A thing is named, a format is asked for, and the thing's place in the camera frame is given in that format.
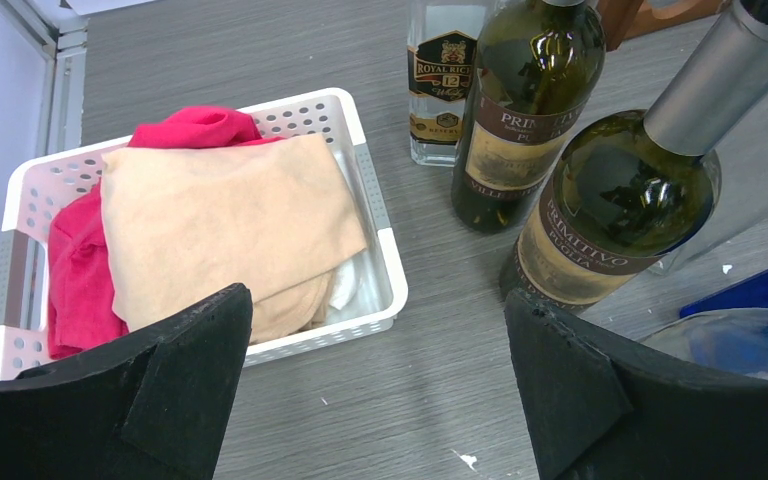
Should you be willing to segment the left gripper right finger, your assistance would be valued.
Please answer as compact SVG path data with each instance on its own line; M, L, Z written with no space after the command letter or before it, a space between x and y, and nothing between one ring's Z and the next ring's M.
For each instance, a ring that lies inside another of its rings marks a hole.
M543 479L768 479L768 380L676 359L520 289L511 360Z

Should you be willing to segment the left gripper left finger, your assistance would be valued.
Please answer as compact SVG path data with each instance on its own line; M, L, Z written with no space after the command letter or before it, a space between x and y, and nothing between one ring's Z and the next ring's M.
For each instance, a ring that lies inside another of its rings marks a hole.
M251 334L232 284L146 328L0 381L0 479L209 479Z

